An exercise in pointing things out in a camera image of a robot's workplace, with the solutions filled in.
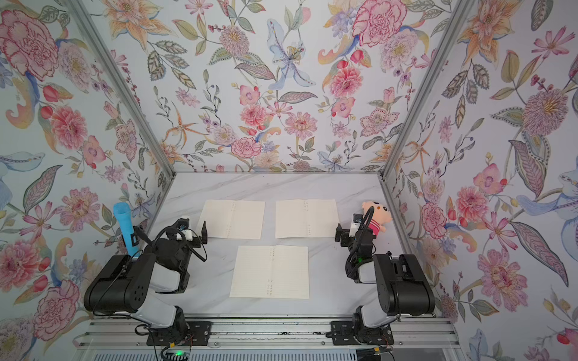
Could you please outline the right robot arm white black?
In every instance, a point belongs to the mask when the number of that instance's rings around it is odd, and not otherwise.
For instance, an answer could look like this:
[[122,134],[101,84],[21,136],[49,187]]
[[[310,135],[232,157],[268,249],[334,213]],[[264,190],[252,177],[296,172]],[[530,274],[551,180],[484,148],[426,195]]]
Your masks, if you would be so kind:
[[405,314],[432,314],[434,293],[415,255],[375,253],[376,235],[368,227],[360,226],[353,236],[350,233],[338,226],[335,236],[335,241],[349,250],[346,277],[356,284],[375,286],[377,299],[359,305],[351,320],[331,322],[326,337],[334,345],[392,346],[391,324]]

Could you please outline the yellow cover notebook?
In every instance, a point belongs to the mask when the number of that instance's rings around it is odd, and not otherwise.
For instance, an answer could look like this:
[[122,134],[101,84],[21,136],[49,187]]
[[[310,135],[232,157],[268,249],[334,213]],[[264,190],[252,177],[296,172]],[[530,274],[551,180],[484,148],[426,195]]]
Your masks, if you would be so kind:
[[230,297],[308,299],[309,249],[288,245],[240,246]]

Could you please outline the purple cover notebook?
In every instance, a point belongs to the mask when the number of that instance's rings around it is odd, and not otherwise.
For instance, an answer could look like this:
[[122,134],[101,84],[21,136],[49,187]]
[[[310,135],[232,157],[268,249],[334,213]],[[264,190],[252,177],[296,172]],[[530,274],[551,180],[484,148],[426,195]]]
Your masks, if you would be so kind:
[[209,237],[218,239],[261,239],[265,202],[208,200],[201,212],[197,231],[206,226]]

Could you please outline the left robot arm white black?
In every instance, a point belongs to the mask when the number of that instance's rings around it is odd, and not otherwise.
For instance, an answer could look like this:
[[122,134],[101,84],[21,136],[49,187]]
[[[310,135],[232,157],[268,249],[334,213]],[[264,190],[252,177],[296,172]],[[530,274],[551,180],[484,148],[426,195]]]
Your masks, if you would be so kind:
[[92,281],[84,307],[98,317],[124,316],[137,320],[137,335],[153,347],[206,346],[212,324],[188,321],[183,309],[160,299],[163,294],[181,294],[188,288],[192,257],[205,262],[208,231],[190,228],[189,218],[180,218],[150,239],[134,227],[132,240],[146,246],[133,255],[113,256]]

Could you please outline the green cover notebook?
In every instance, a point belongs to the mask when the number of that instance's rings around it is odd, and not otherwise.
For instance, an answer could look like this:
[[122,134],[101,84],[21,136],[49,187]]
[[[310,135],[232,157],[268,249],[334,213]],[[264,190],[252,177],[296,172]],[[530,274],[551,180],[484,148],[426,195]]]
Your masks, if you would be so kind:
[[333,238],[339,222],[334,199],[292,199],[275,203],[277,239]]

